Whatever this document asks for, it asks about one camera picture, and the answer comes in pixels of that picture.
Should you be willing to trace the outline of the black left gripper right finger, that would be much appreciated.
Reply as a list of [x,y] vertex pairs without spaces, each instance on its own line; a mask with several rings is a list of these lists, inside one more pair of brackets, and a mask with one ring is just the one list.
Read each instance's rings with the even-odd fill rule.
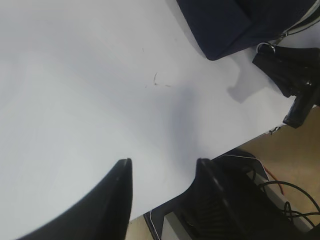
[[268,240],[268,216],[249,163],[196,161],[195,178],[174,212],[192,240]]

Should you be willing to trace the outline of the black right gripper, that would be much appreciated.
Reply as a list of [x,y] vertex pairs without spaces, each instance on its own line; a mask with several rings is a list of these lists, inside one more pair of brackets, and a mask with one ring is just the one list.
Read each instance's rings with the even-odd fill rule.
[[285,97],[296,96],[283,123],[301,127],[314,105],[320,106],[320,49],[261,46],[252,63]]

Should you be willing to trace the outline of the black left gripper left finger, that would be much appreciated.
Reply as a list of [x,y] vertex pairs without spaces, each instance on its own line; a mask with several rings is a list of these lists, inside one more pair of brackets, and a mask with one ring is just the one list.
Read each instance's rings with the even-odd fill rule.
[[131,159],[116,162],[80,201],[24,240],[123,240],[133,201]]

